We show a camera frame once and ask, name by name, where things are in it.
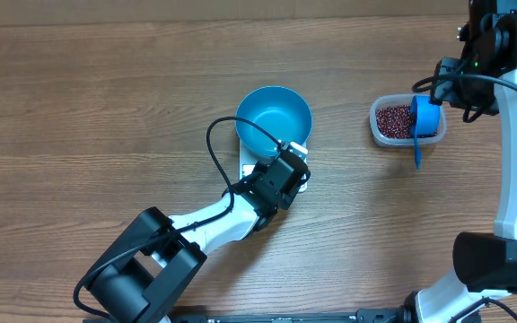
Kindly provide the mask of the blue plastic measuring scoop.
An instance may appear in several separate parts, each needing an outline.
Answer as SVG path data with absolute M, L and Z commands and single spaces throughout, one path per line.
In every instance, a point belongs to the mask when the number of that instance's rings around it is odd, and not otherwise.
M 437 131 L 440 120 L 440 107 L 431 103 L 428 97 L 416 95 L 410 104 L 410 114 L 414 118 L 410 134 L 415 147 L 415 165 L 419 170 L 422 159 L 419 139 L 421 136 L 432 135 Z

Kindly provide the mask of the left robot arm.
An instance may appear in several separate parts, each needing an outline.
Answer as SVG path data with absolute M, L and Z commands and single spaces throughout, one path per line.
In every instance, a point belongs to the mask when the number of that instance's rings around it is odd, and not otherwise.
M 105 322 L 167 321 L 210 253 L 264 229 L 290 207 L 310 177 L 305 158 L 288 147 L 191 214 L 144 210 L 75 286 L 75 305 Z

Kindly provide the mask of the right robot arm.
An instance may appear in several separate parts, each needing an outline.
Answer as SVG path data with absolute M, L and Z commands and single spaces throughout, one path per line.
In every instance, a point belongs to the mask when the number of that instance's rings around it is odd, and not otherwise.
M 461 56 L 443 58 L 412 90 L 429 92 L 436 105 L 463 109 L 466 123 L 499 116 L 500 202 L 493 232 L 460 233 L 450 272 L 406 298 L 402 322 L 479 322 L 482 307 L 517 294 L 517 1 L 469 1 L 469 19 L 457 38 L 464 44 Z

